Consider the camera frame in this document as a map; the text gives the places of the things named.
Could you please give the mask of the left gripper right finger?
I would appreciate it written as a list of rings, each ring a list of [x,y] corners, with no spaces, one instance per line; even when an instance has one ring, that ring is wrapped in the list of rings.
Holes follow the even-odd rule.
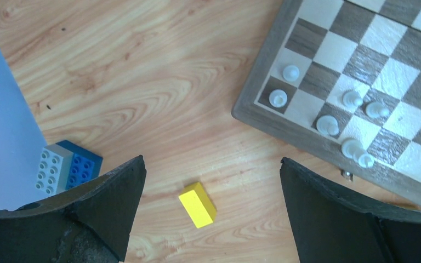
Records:
[[[301,262],[421,262],[421,212],[330,181],[290,158],[280,179]]]

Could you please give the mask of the wooden chess board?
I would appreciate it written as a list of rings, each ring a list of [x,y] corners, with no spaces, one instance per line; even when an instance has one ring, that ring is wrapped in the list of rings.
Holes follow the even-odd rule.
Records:
[[[232,116],[421,205],[421,1],[283,1]]]

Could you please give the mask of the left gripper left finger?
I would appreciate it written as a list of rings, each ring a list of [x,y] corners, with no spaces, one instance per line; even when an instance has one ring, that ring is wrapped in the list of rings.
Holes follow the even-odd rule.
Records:
[[[14,211],[0,210],[0,262],[121,262],[146,179],[143,156]]]

